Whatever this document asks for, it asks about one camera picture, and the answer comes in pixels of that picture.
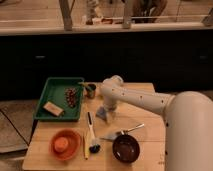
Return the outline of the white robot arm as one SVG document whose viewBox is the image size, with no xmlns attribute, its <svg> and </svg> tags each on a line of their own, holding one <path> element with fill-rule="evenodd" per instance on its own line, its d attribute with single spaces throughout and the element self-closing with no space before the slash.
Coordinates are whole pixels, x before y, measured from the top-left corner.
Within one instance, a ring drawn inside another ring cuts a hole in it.
<svg viewBox="0 0 213 171">
<path fill-rule="evenodd" d="M 165 171 L 213 171 L 213 100 L 195 91 L 176 95 L 123 87 L 118 76 L 100 86 L 103 106 L 114 111 L 117 101 L 160 115 L 165 123 Z"/>
</svg>

